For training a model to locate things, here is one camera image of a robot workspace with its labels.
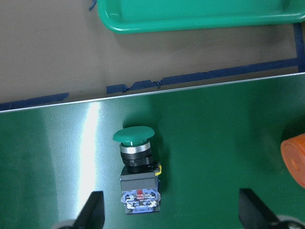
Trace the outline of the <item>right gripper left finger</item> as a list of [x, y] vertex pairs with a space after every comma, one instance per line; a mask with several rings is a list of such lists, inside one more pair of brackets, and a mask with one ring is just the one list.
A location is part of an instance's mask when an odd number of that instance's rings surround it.
[[90, 194], [75, 220], [76, 229], [102, 229], [105, 223], [103, 191]]

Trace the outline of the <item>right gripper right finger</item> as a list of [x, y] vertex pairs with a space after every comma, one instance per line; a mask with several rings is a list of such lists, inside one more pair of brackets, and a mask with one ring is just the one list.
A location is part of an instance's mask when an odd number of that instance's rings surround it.
[[239, 189], [239, 220], [244, 229], [271, 229], [279, 218], [250, 189]]

